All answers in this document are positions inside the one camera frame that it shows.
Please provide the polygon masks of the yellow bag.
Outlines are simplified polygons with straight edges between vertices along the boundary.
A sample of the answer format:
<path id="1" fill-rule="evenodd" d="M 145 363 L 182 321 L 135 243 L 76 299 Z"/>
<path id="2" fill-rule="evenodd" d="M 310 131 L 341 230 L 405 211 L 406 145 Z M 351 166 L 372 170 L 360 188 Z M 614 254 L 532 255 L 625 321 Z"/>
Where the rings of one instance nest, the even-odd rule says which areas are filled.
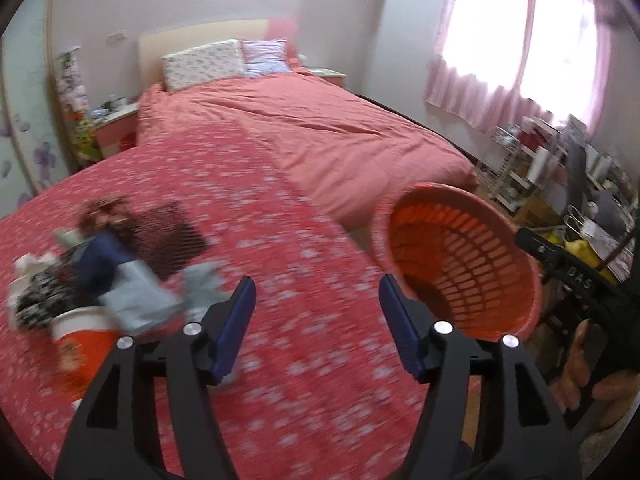
<path id="1" fill-rule="evenodd" d="M 602 259 L 592 249 L 591 245 L 572 230 L 553 230 L 548 236 L 548 240 L 555 245 L 559 245 L 592 268 L 596 268 L 602 263 Z"/>

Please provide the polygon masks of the navy blue cloth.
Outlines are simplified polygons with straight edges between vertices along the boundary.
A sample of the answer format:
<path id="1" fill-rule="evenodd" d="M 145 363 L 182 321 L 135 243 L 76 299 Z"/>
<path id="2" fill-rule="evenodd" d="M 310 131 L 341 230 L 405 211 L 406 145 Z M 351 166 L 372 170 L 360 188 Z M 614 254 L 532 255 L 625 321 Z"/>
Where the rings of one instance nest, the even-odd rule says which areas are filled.
<path id="1" fill-rule="evenodd" d="M 105 294 L 113 285 L 117 268 L 135 258 L 111 231 L 99 232 L 82 246 L 73 262 L 78 288 L 91 296 Z"/>

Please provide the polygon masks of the orange plastic laundry basket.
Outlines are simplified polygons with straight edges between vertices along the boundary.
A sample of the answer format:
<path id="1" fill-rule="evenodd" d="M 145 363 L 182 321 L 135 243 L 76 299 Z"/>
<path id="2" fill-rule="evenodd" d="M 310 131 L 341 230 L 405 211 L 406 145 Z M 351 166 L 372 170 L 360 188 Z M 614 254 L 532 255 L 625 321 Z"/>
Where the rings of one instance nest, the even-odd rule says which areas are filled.
<path id="1" fill-rule="evenodd" d="M 405 295 L 485 340 L 525 340 L 541 316 L 538 266 L 516 246 L 515 234 L 481 198 L 436 183 L 387 195 L 371 226 L 374 260 Z"/>

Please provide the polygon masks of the black mesh net bag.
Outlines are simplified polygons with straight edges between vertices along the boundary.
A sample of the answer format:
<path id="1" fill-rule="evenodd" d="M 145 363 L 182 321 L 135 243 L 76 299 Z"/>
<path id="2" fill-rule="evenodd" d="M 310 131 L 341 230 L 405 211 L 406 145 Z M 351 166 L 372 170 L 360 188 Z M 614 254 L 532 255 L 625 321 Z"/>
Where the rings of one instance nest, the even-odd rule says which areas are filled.
<path id="1" fill-rule="evenodd" d="M 206 250 L 205 238 L 178 202 L 164 203 L 134 215 L 134 253 L 161 282 Z"/>

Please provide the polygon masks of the black white patterned cloth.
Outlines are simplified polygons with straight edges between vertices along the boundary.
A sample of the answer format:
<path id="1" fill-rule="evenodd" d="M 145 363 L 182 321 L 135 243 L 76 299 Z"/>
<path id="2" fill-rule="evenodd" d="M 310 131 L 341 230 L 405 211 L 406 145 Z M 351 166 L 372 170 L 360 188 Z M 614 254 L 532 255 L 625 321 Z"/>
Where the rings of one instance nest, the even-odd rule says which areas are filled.
<path id="1" fill-rule="evenodd" d="M 74 274 L 66 266 L 49 266 L 28 279 L 17 295 L 13 318 L 22 330 L 48 328 L 59 315 L 78 307 Z"/>

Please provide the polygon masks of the pink window curtain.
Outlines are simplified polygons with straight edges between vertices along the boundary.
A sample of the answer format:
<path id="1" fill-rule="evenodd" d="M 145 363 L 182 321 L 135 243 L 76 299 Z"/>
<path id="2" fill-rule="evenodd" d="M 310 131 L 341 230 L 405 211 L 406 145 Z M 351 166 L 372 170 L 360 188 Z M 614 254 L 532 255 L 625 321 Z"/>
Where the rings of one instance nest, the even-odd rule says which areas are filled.
<path id="1" fill-rule="evenodd" d="M 477 131 L 602 115 L 614 0 L 445 0 L 426 104 Z"/>

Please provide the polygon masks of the right nightstand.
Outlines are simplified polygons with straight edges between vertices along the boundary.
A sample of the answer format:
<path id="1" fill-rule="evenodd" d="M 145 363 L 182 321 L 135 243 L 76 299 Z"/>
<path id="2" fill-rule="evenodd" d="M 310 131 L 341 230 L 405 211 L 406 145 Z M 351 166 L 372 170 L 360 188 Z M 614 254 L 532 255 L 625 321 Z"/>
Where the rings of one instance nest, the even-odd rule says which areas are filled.
<path id="1" fill-rule="evenodd" d="M 323 67 L 309 67 L 308 72 L 329 82 L 330 84 L 334 84 L 334 86 L 339 86 L 341 88 L 345 87 L 346 75 L 338 72 L 337 70 L 331 70 L 330 68 Z"/>

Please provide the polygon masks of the stuffed toy stack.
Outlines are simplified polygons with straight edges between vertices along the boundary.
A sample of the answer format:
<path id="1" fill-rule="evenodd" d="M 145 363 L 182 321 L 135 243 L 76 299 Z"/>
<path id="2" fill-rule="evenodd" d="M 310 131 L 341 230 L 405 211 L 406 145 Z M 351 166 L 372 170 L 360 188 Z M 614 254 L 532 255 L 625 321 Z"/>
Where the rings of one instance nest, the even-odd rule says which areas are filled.
<path id="1" fill-rule="evenodd" d="M 87 90 L 78 64 L 79 49 L 80 47 L 72 47 L 58 56 L 60 70 L 56 77 L 56 88 L 66 125 L 70 127 L 74 153 L 78 164 L 85 168 L 99 162 L 102 152 L 96 138 Z"/>

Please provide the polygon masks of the pink bed duvet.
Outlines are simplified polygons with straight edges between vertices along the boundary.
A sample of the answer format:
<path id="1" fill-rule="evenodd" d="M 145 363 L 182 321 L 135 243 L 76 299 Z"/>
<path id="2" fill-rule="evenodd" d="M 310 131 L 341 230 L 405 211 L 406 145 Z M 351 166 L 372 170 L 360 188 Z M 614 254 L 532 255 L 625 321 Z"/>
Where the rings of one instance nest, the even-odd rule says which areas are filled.
<path id="1" fill-rule="evenodd" d="M 175 93 L 153 84 L 138 107 L 142 143 L 234 122 L 349 231 L 367 226 L 385 196 L 413 183 L 477 188 L 472 162 L 442 136 L 306 70 Z"/>

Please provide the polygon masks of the white floral pillow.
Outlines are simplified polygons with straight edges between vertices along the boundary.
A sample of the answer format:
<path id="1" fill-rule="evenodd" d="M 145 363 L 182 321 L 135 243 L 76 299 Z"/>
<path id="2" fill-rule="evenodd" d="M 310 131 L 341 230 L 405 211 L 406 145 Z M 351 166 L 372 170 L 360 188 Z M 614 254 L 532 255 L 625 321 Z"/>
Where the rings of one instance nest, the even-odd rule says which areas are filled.
<path id="1" fill-rule="evenodd" d="M 241 41 L 237 39 L 215 41 L 165 55 L 162 66 L 164 84 L 170 93 L 245 75 Z"/>

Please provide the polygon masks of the red paper noodle cup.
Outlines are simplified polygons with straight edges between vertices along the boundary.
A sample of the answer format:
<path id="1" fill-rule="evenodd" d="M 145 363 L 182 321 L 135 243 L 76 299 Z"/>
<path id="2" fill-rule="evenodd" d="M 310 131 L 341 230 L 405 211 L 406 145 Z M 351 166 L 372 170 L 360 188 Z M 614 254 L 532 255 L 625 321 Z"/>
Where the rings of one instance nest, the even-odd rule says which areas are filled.
<path id="1" fill-rule="evenodd" d="M 120 337 L 117 322 L 104 307 L 65 312 L 51 322 L 64 391 L 78 408 L 94 376 Z"/>

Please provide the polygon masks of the pink left nightstand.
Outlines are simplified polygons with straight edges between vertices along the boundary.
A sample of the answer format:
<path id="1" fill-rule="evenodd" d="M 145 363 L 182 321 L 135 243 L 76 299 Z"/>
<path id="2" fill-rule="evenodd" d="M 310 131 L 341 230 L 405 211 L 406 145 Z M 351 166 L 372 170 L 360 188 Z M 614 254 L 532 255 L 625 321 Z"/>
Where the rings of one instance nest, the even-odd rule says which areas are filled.
<path id="1" fill-rule="evenodd" d="M 138 104 L 131 103 L 106 115 L 94 133 L 102 156 L 109 158 L 137 145 Z"/>

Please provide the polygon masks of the light blue cloth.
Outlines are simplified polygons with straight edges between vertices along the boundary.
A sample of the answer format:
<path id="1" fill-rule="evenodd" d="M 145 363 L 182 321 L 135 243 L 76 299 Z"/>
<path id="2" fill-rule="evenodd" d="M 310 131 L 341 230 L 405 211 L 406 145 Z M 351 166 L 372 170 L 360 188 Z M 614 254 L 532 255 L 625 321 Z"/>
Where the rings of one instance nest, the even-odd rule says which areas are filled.
<path id="1" fill-rule="evenodd" d="M 230 298 L 222 289 L 224 279 L 209 262 L 187 266 L 179 272 L 178 294 L 163 288 L 160 279 L 141 260 L 116 268 L 111 288 L 99 302 L 131 336 L 149 333 L 177 315 L 184 322 L 201 322 L 208 308 Z"/>

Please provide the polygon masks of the white wrapper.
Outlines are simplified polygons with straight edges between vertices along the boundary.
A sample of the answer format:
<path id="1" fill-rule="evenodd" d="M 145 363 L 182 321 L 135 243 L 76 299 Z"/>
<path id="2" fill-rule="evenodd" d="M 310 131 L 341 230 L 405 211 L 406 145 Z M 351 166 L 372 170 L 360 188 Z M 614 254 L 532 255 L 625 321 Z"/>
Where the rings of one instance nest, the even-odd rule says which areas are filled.
<path id="1" fill-rule="evenodd" d="M 27 278 L 43 272 L 58 263 L 58 257 L 53 252 L 46 252 L 37 256 L 29 252 L 14 261 L 15 278 Z"/>

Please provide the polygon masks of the brown red scrunchie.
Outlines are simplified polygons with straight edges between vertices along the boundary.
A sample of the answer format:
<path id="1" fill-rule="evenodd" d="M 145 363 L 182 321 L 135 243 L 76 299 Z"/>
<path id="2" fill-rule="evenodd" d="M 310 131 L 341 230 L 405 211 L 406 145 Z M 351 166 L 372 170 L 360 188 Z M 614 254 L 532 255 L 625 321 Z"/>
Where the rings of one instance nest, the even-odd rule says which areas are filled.
<path id="1" fill-rule="evenodd" d="M 79 211 L 77 229 L 82 237 L 96 235 L 103 230 L 118 233 L 128 229 L 132 213 L 125 195 L 112 195 L 89 200 Z"/>

